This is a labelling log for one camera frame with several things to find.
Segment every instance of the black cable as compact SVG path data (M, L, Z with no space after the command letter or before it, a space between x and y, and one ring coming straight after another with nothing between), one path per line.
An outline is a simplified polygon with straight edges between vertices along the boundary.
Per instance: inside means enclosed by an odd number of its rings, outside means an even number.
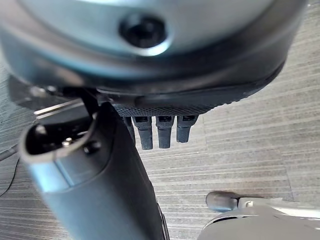
M0 162L3 161L3 160L6 160L7 158L11 157L13 154L16 154L17 153L17 147L18 147L18 144L16 145L13 145L12 147L10 147L9 149L3 151L3 152L0 152ZM20 157L18 158L18 160L16 161L16 164L15 164L15 168L14 168L14 172L13 172L13 176L11 178L11 182L9 184L9 186L6 188L6 190L0 194L0 197L3 196L6 192L8 192L8 190L11 188L13 182L14 182L14 179L15 179L15 176L16 176L16 173L17 173L17 169L18 169L18 164L19 164L19 160L20 160Z
M3 152L0 152L0 162L11 157L13 154L16 154L18 151L17 148L18 148L18 144L13 145L12 147L10 147L9 149Z
M15 176L16 176L16 173L17 173L19 161L20 161L20 157L19 157L18 160L16 161L15 168L14 168L14 172L13 172L13 176L12 176L12 179L11 179L10 184L9 184L9 186L6 188L6 190L5 190L3 193L0 194L0 197L2 197L6 192L8 192L8 190L11 188L12 184L14 183L14 179L15 179Z

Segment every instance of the bolt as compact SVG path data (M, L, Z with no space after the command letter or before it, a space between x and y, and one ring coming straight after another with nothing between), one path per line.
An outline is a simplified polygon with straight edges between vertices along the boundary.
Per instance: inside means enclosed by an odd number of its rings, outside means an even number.
M47 131L46 128L43 125L38 125L35 128L36 133L40 134L40 135L46 135Z
M248 208L248 207L253 207L254 206L254 202L253 201L248 201L245 203L245 207Z
M57 88L55 86L48 86L46 89L48 91L50 91L50 92L56 92L57 91Z
M69 147L70 144L72 144L72 138L71 137L67 137L63 142L62 142L62 146Z
M36 98L45 98L47 96L46 90L38 86L32 86L30 94Z
M163 21L151 16L131 15L120 25L121 36L131 45L148 49L161 44L166 38Z
M101 143L98 141L90 141L84 147L83 150L86 154L94 154L101 148Z

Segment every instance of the gray carpet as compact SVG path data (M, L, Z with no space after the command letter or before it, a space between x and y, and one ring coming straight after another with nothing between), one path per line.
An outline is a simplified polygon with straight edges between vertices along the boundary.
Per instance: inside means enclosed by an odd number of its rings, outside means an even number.
M1 68L0 151L14 145L32 113L8 101ZM187 144L142 151L172 240L195 240L215 212L212 190L282 197L320 206L320 4L310 1L284 71L259 93L202 115ZM17 155L0 163L0 192ZM0 197L0 240L64 240L68 234L35 192L22 164Z

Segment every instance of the chair caster wheel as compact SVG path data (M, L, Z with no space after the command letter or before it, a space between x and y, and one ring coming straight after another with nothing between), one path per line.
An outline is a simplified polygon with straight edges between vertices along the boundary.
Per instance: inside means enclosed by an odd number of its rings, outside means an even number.
M229 191L212 191L205 197L205 203L209 209L225 213L238 208L238 196Z

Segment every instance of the black connector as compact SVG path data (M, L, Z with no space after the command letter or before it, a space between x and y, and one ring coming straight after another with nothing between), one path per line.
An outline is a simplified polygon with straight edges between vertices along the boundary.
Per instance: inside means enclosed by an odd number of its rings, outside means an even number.
M199 115L177 116L176 141L187 143L189 141L190 129L198 120Z
M169 149L171 141L171 130L175 116L157 116L156 126L158 128L158 139L160 149Z
M152 119L150 116L135 116L133 123L138 128L141 146L143 150L150 150L154 147L152 139Z

